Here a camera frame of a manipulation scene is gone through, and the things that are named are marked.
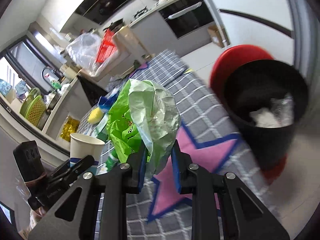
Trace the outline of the green daisy tube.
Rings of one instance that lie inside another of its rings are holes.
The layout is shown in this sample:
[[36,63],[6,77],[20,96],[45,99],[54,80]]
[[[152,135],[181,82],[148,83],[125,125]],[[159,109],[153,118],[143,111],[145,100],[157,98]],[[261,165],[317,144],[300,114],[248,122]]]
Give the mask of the green daisy tube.
[[105,174],[110,172],[112,168],[118,165],[118,163],[119,163],[118,155],[116,153],[116,150],[113,149],[110,153],[107,154],[107,159],[102,165],[98,174]]

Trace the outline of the white paper cup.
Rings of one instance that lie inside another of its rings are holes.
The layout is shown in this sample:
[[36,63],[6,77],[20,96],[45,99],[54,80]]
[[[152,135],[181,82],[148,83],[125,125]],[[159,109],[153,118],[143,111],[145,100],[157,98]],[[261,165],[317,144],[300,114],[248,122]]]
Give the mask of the white paper cup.
[[91,155],[94,158],[94,164],[92,166],[97,168],[104,145],[105,142],[100,139],[80,133],[71,133],[71,165],[76,164],[85,156]]

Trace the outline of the green wrapper bag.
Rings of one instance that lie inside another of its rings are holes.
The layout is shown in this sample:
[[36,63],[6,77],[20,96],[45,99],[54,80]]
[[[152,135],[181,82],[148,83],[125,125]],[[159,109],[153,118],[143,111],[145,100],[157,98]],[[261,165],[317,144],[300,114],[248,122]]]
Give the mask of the green wrapper bag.
[[151,178],[165,168],[180,125],[169,90],[151,80],[129,79],[108,111],[106,129],[121,163],[146,146],[145,175]]

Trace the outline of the yellow sponge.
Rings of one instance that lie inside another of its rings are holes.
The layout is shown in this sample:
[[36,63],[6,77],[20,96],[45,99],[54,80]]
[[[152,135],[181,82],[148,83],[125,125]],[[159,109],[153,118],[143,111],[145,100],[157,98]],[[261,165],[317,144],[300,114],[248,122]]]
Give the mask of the yellow sponge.
[[90,112],[87,121],[88,123],[95,125],[102,120],[103,116],[104,112],[99,107],[96,107]]

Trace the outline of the black trash bin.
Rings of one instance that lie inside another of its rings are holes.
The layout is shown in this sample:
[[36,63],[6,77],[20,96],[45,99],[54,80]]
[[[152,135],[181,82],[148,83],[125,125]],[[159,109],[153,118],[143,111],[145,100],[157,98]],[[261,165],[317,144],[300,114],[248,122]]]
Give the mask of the black trash bin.
[[287,154],[306,112],[309,89],[293,66],[256,60],[227,78],[223,101],[259,166],[269,169]]

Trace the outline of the grey checked tablecloth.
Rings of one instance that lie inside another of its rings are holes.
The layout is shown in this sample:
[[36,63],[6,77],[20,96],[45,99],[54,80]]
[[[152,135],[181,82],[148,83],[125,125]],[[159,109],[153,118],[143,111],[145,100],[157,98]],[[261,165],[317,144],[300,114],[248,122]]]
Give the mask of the grey checked tablecloth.
[[[251,149],[216,95],[173,51],[162,51],[131,78],[155,81],[173,94],[182,119],[177,139],[183,152],[213,173],[236,174],[276,212]],[[171,167],[146,179],[141,193],[126,198],[127,238],[191,239],[191,199],[176,191]]]

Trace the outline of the gold foil bag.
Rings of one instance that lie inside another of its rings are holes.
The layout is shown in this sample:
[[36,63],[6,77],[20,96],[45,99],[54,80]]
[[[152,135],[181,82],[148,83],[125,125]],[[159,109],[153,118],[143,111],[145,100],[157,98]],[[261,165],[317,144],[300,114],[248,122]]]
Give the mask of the gold foil bag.
[[80,125],[80,121],[77,119],[74,119],[70,115],[67,116],[65,119],[65,122],[62,126],[62,130],[60,132],[60,137],[67,141],[71,141],[71,134],[75,133],[78,130],[78,127]]

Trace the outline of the green colander basket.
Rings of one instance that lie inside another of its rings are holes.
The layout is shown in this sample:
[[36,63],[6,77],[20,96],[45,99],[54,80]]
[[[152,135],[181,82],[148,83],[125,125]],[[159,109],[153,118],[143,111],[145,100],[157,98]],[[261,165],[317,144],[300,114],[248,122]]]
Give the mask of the green colander basket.
[[44,113],[47,113],[47,107],[41,91],[37,87],[32,88],[20,107],[20,115],[37,127]]

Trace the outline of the black plastic bag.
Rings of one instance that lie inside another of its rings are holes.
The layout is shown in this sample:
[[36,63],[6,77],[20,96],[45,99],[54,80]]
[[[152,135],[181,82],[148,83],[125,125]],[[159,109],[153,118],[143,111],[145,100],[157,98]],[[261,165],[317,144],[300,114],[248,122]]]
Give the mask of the black plastic bag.
[[77,78],[80,81],[84,93],[86,94],[87,99],[92,107],[98,103],[101,96],[106,96],[108,94],[106,90],[101,88],[96,83],[86,79],[85,77],[78,75]]

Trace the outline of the red round stool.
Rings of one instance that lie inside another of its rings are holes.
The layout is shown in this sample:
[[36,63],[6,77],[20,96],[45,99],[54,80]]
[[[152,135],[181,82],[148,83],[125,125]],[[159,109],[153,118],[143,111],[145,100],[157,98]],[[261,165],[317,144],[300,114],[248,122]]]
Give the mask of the red round stool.
[[[210,73],[209,85],[221,102],[223,98],[223,86],[237,68],[251,61],[268,59],[273,57],[266,50],[259,46],[242,44],[225,50],[215,61]],[[287,155],[284,155],[271,168],[262,168],[261,171],[268,183],[271,185],[282,174],[287,162]]]

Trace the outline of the beige plastic chair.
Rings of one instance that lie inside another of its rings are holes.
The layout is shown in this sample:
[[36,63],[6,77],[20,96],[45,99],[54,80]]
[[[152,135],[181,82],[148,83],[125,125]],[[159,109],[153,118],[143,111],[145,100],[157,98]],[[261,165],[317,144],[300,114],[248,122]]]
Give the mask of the beige plastic chair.
[[82,68],[78,74],[98,82],[107,74],[119,74],[116,68],[130,55],[133,55],[140,64],[146,63],[154,56],[128,25],[121,27],[112,37],[112,41],[118,51],[113,53],[97,70],[90,72]]

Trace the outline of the red plastic basket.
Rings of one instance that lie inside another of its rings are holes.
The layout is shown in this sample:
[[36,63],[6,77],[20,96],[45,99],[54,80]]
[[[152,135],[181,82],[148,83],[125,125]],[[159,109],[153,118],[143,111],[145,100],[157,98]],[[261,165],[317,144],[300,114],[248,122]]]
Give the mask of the red plastic basket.
[[97,56],[96,63],[103,63],[107,60],[111,55],[118,51],[117,46],[114,44],[112,38],[114,36],[114,32],[110,31],[110,29],[105,30],[104,37],[100,44]]

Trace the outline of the large clear plastic bag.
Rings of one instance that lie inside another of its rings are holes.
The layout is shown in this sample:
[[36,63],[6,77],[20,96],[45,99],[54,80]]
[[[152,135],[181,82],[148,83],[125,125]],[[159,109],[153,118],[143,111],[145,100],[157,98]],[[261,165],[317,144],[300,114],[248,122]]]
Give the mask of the large clear plastic bag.
[[77,37],[67,47],[66,51],[72,61],[89,72],[95,71],[95,60],[102,38],[93,33],[84,33]]

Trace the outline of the cardboard box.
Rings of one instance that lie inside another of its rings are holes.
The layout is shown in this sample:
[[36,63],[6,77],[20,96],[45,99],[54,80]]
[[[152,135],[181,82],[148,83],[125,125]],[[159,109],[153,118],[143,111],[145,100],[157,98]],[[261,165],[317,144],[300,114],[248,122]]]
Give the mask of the cardboard box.
[[210,25],[207,28],[207,31],[212,42],[220,48],[225,48],[231,44],[224,27],[220,27],[219,25]]

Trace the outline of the black built-in oven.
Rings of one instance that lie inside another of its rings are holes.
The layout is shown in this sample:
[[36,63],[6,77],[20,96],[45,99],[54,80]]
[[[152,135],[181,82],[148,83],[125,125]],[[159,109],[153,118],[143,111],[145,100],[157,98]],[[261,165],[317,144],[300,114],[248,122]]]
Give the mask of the black built-in oven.
[[214,22],[204,0],[179,0],[159,13],[177,38]]

